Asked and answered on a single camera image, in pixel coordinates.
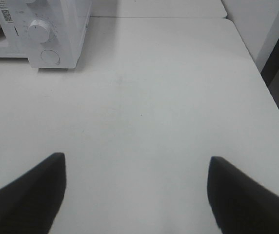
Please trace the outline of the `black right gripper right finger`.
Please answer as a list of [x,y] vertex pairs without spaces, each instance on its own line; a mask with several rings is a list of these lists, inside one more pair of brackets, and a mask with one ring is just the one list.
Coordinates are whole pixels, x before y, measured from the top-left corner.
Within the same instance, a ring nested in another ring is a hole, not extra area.
[[220,156],[210,159],[207,196],[224,234],[279,234],[279,196]]

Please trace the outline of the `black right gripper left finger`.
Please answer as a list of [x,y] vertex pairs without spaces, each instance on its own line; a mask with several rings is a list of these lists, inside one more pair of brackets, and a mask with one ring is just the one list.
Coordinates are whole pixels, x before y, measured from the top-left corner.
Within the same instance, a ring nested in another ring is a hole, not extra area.
[[54,153],[0,189],[0,234],[47,234],[66,190],[66,159]]

